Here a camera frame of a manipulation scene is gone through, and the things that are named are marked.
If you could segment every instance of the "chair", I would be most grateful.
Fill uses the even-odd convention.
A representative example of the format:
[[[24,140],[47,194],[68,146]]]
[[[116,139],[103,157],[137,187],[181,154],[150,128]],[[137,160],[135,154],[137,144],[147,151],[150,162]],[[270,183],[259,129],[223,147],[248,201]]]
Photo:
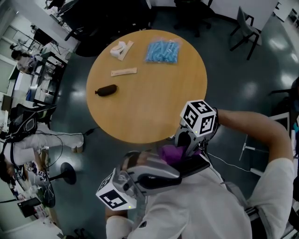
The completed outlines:
[[[179,29],[181,25],[190,25],[195,29],[195,37],[200,37],[199,24],[205,24],[207,29],[211,28],[211,24],[203,19],[212,17],[214,11],[209,6],[201,2],[201,0],[174,0],[177,10],[178,23],[174,25],[174,29]]]
[[[50,129],[50,118],[54,111],[56,110],[56,105],[45,105],[37,108],[28,108],[21,104],[12,108],[9,113],[10,120],[14,120],[24,112],[37,112],[37,122],[45,123]]]
[[[248,18],[251,18],[251,23],[250,25],[248,25],[246,23],[246,20]],[[253,20],[254,20],[254,17],[246,14],[243,12],[242,8],[239,7],[239,11],[238,11],[238,16],[237,16],[237,21],[239,23],[239,25],[235,28],[235,30],[233,30],[233,32],[230,34],[231,36],[234,35],[238,29],[241,29],[242,30],[242,34],[243,34],[243,39],[238,42],[235,46],[233,46],[230,51],[233,51],[234,49],[236,49],[237,47],[239,47],[242,43],[244,42],[248,42],[248,40],[252,37],[252,36],[255,36],[254,38],[254,41],[253,41],[253,44],[252,44],[252,47],[251,47],[251,50],[248,54],[248,57],[247,57],[247,60],[250,59],[251,55],[252,55],[252,52],[253,50],[255,49],[256,45],[262,45],[262,39],[261,39],[261,35],[260,33],[258,32],[257,29],[255,29],[252,24],[253,24]]]

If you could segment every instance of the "white cable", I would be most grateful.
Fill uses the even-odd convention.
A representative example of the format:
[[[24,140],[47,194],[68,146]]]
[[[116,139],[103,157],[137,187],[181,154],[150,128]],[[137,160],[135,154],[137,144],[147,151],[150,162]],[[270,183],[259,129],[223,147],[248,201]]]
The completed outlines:
[[[227,164],[227,165],[229,165],[229,166],[236,167],[236,168],[241,169],[241,170],[243,170],[243,171],[245,171],[245,172],[250,172],[250,171],[248,171],[248,170],[242,169],[242,168],[240,168],[240,167],[238,167],[238,166],[235,166],[235,165],[233,165],[233,164],[229,164],[229,163],[225,162],[223,159],[221,159],[221,158],[219,158],[219,157],[217,157],[217,156],[215,156],[215,155],[213,155],[213,154],[210,154],[210,153],[207,153],[207,154],[208,154],[208,155],[211,155],[211,156],[213,156],[213,157],[215,157],[215,158],[217,158],[217,159],[220,159],[222,162],[224,162],[225,164]]]

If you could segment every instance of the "desk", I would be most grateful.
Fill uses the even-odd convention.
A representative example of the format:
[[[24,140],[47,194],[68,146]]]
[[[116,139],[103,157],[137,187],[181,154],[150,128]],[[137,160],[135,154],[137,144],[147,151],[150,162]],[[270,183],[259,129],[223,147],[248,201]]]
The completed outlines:
[[[179,39],[177,64],[146,63],[147,46],[155,39]],[[134,42],[123,61],[110,55],[118,41]],[[111,77],[111,70],[137,67],[137,74]],[[115,84],[116,93],[100,97],[94,92]],[[87,105],[93,119],[109,135],[131,143],[151,143],[173,135],[188,100],[204,99],[206,69],[196,49],[169,32],[145,30],[121,37],[94,62],[86,85]]]

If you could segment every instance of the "white cube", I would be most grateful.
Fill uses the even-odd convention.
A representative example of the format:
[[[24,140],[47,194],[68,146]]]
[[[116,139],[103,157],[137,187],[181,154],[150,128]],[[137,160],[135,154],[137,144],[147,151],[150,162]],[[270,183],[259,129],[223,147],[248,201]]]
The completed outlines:
[[[136,199],[128,196],[125,193],[119,192],[113,185],[112,179],[115,175],[113,173],[101,183],[96,196],[111,210],[120,211],[126,209],[136,208]]]
[[[196,137],[213,131],[216,112],[202,99],[188,101],[180,116]]]

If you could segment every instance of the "black round stool base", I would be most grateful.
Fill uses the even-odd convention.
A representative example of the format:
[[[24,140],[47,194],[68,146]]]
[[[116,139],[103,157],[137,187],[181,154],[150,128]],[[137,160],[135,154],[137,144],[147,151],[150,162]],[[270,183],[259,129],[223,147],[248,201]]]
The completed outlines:
[[[64,162],[63,164],[61,164],[60,172],[61,172],[61,174],[50,178],[50,181],[53,181],[53,180],[59,179],[59,178],[63,178],[66,181],[66,183],[68,183],[70,185],[73,185],[76,183],[76,181],[77,181],[76,172],[75,172],[74,168],[68,162]]]

